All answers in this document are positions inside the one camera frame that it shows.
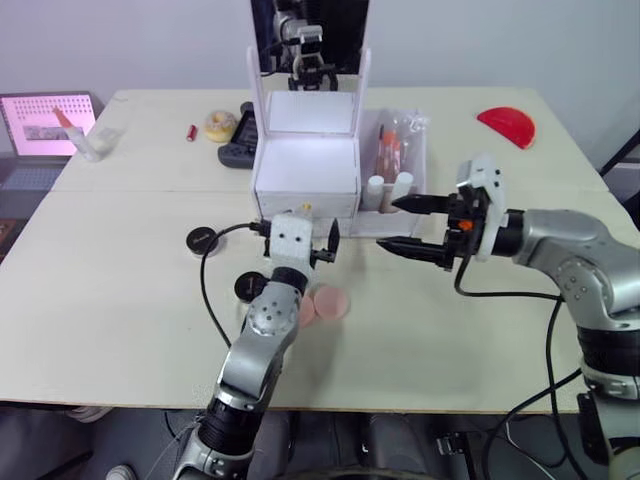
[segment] laptop screen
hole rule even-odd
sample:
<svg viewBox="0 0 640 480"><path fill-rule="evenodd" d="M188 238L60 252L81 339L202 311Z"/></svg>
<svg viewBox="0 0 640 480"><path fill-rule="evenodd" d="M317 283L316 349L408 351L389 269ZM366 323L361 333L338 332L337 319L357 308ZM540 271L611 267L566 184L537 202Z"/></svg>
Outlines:
<svg viewBox="0 0 640 480"><path fill-rule="evenodd" d="M85 134L96 122L88 93L0 96L0 110L16 155L71 156L76 152L53 113L54 107Z"/></svg>

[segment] pink disc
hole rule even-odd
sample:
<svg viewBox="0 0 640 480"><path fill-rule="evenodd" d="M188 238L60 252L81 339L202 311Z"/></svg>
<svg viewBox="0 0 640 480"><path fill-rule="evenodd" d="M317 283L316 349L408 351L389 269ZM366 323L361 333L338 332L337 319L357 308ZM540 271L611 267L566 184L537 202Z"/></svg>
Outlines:
<svg viewBox="0 0 640 480"><path fill-rule="evenodd" d="M349 297L341 288L325 285L316 291L313 304L323 320L339 320L349 309Z"/></svg>
<svg viewBox="0 0 640 480"><path fill-rule="evenodd" d="M302 297L300 301L300 312L298 313L298 322L300 328L308 327L316 318L316 310L313 307L313 300L308 295Z"/></svg>

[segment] laptop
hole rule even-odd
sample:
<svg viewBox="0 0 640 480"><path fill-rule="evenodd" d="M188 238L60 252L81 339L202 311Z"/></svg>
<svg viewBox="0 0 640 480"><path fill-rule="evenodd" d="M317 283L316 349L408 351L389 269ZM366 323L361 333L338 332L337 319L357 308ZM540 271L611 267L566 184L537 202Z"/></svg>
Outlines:
<svg viewBox="0 0 640 480"><path fill-rule="evenodd" d="M75 153L54 107L84 133L96 122L89 92L0 94L0 113L13 147L12 155L0 158L0 192L48 192Z"/></svg>

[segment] white wall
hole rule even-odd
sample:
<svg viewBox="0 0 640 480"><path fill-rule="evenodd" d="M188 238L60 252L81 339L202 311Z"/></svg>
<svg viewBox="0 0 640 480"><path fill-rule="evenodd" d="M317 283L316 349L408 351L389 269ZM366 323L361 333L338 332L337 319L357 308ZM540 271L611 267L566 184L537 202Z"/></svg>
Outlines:
<svg viewBox="0 0 640 480"><path fill-rule="evenodd" d="M0 91L246 88L240 1L0 0ZM536 88L596 167L640 126L640 0L373 0L369 44L372 86Z"/></svg>

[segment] table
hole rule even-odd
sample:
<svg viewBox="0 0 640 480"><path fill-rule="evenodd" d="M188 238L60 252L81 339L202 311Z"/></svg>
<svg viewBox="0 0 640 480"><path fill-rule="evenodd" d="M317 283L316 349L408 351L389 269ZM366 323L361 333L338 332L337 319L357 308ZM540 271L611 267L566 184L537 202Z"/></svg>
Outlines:
<svg viewBox="0 0 640 480"><path fill-rule="evenodd" d="M0 265L0 398L181 408L208 402L226 350L200 298L199 263L184 239L195 226L224 227L254 212L250 172L222 167L204 136L189 144L184 134L208 110L227 100L227 108L237 107L247 97L242 91L116 94L96 128L123 128L121 143L95 168L78 156L71 160ZM136 112L128 120L117 113L127 102ZM626 212L535 92L370 89L367 103L417 107L431 117L431 191L452 191L457 165L489 151L507 180L509 206L589 212L620 241L640 245ZM522 107L536 120L539 136L530 150L473 120L501 104ZM153 115L145 114L146 105ZM158 129L162 135L154 136ZM444 220L423 222L423 237L440 242ZM267 271L261 252L259 238L238 232L209 260L208 290L231 338L244 309L233 283L247 270ZM345 287L351 310L341 322L300 332L274 407L493 413L545 386L551 302L459 297L452 274L385 253L373 240L344 239L337 263L320 264L314 283ZM541 273L500 258L472 264L466 286L555 291ZM553 340L560 378L577 368L580 355L566 310ZM579 381L563 389L560 410L576 411L575 395L583 390ZM547 401L530 408L548 410Z"/></svg>

